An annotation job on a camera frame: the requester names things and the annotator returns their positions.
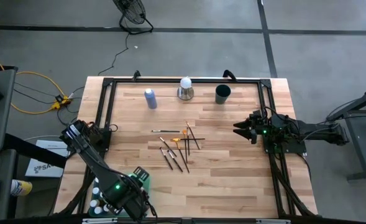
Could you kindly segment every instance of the wooden tabletop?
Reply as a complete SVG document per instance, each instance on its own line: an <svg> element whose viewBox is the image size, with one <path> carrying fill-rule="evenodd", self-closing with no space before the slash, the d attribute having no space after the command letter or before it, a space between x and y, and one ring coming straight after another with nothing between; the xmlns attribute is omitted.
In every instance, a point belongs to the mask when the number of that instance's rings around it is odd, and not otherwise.
<svg viewBox="0 0 366 224"><path fill-rule="evenodd" d="M104 77L88 77L78 119L94 121ZM256 145L232 132L233 123L243 121L260 108L257 87L229 84L232 93L224 105L214 102L217 84L194 83L194 98L176 97L178 83L118 83L111 124L119 130L112 134L105 161L113 169L130 173L137 166L151 176L150 201L159 217L275 218L277 208L268 156L261 138ZM155 91L158 108L148 109L144 90ZM277 111L295 117L286 79L272 79ZM107 103L104 104L105 118ZM189 122L201 150L191 142L187 173L178 151L181 173L172 161L170 170L159 151L164 138L173 148L177 133L151 133L153 129L182 130ZM307 167L295 154L286 161L292 188L314 213L316 205ZM85 164L75 155L65 166L55 212L66 207L81 187ZM288 211L285 191L281 191Z"/></svg>

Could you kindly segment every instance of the gray floor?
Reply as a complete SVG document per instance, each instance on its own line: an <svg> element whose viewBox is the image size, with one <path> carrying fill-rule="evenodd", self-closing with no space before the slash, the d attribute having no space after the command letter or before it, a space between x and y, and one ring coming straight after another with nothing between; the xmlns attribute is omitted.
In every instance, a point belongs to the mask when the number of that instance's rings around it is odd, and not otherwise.
<svg viewBox="0 0 366 224"><path fill-rule="evenodd" d="M261 28L254 0L143 2L156 27ZM366 30L366 0L263 2L271 29ZM114 27L120 15L105 0L0 0L0 24ZM46 74L68 94L83 86L87 76L107 68L114 54L124 48L125 37L121 32L0 31L0 61L18 66L20 71ZM366 91L366 36L270 38L278 77L289 81L298 119L322 121L330 110ZM262 34L153 33L129 37L128 46L106 75L132 75L140 70L144 76L218 77L229 69L238 77L270 77ZM51 84L32 75L19 75L17 81L57 93ZM13 102L26 110L47 108L18 94ZM74 102L73 107L78 108L79 103ZM73 115L63 113L62 118L69 121ZM8 131L22 138L59 134L62 128L55 113L27 115L13 109L10 113ZM352 145L309 142L307 146L319 213L366 221L366 181L345 180L346 175L360 171ZM54 190L30 195L22 202L25 209L19 215L47 214L50 205L43 200L53 197Z"/></svg>

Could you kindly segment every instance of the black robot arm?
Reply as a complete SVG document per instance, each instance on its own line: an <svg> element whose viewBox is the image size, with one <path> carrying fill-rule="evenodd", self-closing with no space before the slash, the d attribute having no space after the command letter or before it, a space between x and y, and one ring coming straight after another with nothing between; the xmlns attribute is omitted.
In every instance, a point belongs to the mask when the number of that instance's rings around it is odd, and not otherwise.
<svg viewBox="0 0 366 224"><path fill-rule="evenodd" d="M243 121L234 124L234 132L257 143L257 135L263 135L273 144L302 144L307 140L324 140L339 146L348 141L344 128L338 123L307 124L283 114L272 114L263 118L260 111L254 111Z"/></svg>
<svg viewBox="0 0 366 224"><path fill-rule="evenodd" d="M105 201L112 208L123 208L133 220L140 220L149 209L148 194L142 190L142 181L149 174L141 167L135 170L136 175L128 176L110 169L95 150L91 142L101 140L101 130L95 126L88 126L84 121L75 121L64 131L60 139L68 146L68 150L77 152L86 165L99 180L99 189Z"/></svg>

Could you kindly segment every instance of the wire bundle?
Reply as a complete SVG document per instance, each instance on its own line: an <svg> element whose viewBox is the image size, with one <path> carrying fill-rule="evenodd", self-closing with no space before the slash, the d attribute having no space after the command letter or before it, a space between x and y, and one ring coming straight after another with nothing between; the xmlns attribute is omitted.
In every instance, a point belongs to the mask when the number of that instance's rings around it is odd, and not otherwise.
<svg viewBox="0 0 366 224"><path fill-rule="evenodd" d="M2 66L2 64L1 64L1 63L0 63L0 68L1 68L3 71L5 71L5 69L4 69L4 67ZM16 73L16 75L21 75L21 74L37 75L37 76L40 76L40 77L42 77L42 78L47 79L50 83L52 83L52 84L57 88L57 90L61 93L61 95L62 95L62 96L64 96L64 99L66 99L65 101L67 101L67 100L72 100L72 99L81 99L81 97L77 97L77 98L69 98L69 97L65 96L64 92L63 92L63 91L62 91L62 89L57 85L57 83L56 83L55 81L53 81L51 78L47 77L46 75L42 75L42 74L40 74L40 73L37 73L37 72L30 72L30 71L26 71L26 72L18 72L18 73ZM31 88L31 87L29 87L29 86L25 86L25 85L20 84L20 83L17 83L17 82L15 82L15 84L16 84L16 85L19 85L19 86L21 86L21 87L24 87L24 88L27 88L27 89L30 89L30 90L36 91L36 92L38 92L38 93L44 94L44 95L48 95L48 96L52 96L52 97L56 97L56 95L52 95L52 94L49 94L49 93L46 93L46 92L43 92L43 91L40 91L40 90L36 90L35 88ZM79 88L77 88L75 91L73 91L73 94L74 94L76 91L78 91L78 90L80 90L80 89L82 89L82 88L84 88L84 86L83 86L83 87L79 87ZM63 103L59 103L59 104L58 104L58 106L57 106L57 102L56 102L56 101L53 101L53 102L44 102L44 101L38 100L38 99L36 99L36 98L34 98L34 97L32 97L32 96L28 95L28 94L25 94L25 93L23 93L23 92L21 92L21 91L19 91L19 90L16 90L16 89L13 89L13 90L14 90L15 92L17 92L18 94L21 94L21 95L24 95L24 96L26 96L26 97L30 98L31 100L35 100L35 101L37 101L37 102L39 102L39 103L44 103L44 104L49 104L49 105L51 105L51 107L50 107L49 109L45 110L45 111L38 111L38 112L36 112L36 111L26 111L26 110L22 110L22 109L18 108L14 103L11 103L11 106L12 106L14 109L16 109L17 111L20 111L21 113L26 113L26 114L44 114L44 113L47 113L47 112L49 112L49 111L51 111L51 110L57 110L57 118L58 118L58 120L61 122L61 124L68 125L67 123L65 123L65 122L63 122L63 121L61 120L60 115L59 115L59 114L60 114L60 109L62 108L62 107L60 107L60 104L62 105ZM67 105L65 105L65 108L66 108L66 109L67 109L67 111L68 111L68 112L70 112L70 113L77 113L77 111L70 111L70 110L68 109Z"/></svg>

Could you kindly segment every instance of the dark green mug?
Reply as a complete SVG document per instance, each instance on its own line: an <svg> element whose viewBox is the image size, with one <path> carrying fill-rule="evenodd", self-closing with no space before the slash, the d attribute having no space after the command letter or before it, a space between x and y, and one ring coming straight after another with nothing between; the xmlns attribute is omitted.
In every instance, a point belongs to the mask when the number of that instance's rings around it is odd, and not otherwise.
<svg viewBox="0 0 366 224"><path fill-rule="evenodd" d="M218 85L216 87L216 103L223 104L231 94L231 89L227 85Z"/></svg>

